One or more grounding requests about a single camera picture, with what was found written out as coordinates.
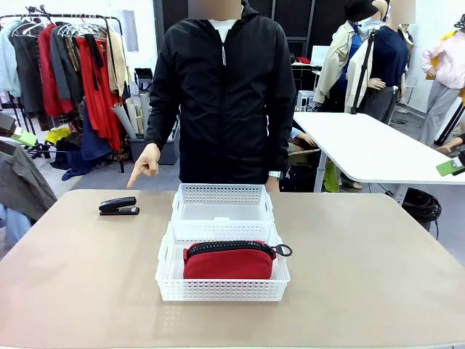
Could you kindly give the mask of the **person's right hand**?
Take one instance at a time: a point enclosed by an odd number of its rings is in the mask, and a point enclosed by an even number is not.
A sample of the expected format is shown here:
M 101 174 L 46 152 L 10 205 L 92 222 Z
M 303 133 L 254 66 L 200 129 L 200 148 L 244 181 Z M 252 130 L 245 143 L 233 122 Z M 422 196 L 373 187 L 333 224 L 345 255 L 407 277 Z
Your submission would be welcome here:
M 158 162 L 160 157 L 161 152 L 155 143 L 146 145 L 139 158 L 134 163 L 134 168 L 126 187 L 128 189 L 132 188 L 140 175 L 145 175 L 147 177 L 157 175 L 159 173 Z

